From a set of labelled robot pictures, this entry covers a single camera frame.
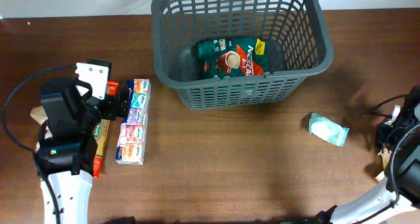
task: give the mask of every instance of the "coffee cup graphic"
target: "coffee cup graphic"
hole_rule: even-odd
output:
[[[228,51],[227,53],[224,53],[220,59],[221,62],[224,62],[224,65],[233,69],[238,69],[239,65],[241,64],[241,57],[237,52],[234,51]]]

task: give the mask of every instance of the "white label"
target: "white label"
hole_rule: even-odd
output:
[[[143,131],[143,138],[142,138],[142,142],[143,142],[143,143],[146,143],[146,131],[147,131],[147,128],[144,128],[144,131]]]
[[[147,80],[143,80],[143,82],[140,84],[140,88],[142,90],[147,90],[148,89],[148,86],[149,86],[149,83],[148,83]]]
[[[148,113],[145,113],[144,114],[144,117],[143,117],[143,125],[146,127],[147,126],[147,119],[148,119]]]
[[[134,130],[134,137],[135,137],[136,139],[141,139],[141,138],[143,138],[143,129],[142,129],[141,127],[137,127],[137,128]]]
[[[142,105],[142,108],[144,108],[144,106],[146,106],[146,103],[147,103],[146,95],[139,96],[138,101],[140,105]]]
[[[220,39],[219,44],[220,44],[220,50],[221,51],[226,50],[226,42],[225,42],[224,39]]]
[[[142,147],[141,146],[137,146],[136,156],[140,156],[141,154],[142,154]]]
[[[142,121],[142,110],[136,110],[136,121]]]

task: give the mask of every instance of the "white wall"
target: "white wall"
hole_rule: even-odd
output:
[[[0,16],[50,17],[150,14],[152,0],[0,0]],[[320,0],[331,9],[420,7],[420,0]]]

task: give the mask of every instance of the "wooden table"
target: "wooden table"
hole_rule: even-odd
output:
[[[151,16],[1,20],[0,102],[40,69],[89,58],[111,61],[113,80],[151,79],[145,165],[116,164],[121,120],[112,123],[89,223],[128,215],[206,222],[314,215],[376,185],[372,174],[380,161],[366,141],[381,118],[358,119],[355,108],[407,93],[420,78],[419,9],[325,11],[325,18],[335,51],[329,70],[306,79],[281,103],[202,111],[185,107],[155,77]],[[10,129],[26,145],[36,142],[39,126],[29,113],[48,77],[21,90],[9,108]],[[343,148],[308,133],[310,112],[350,126]],[[0,140],[0,222],[41,223],[31,155],[3,130]],[[392,222],[419,217],[407,213]]]

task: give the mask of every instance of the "coffee packet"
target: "coffee packet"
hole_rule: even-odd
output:
[[[195,46],[203,79],[262,75],[269,71],[268,44],[255,37],[208,39]]]

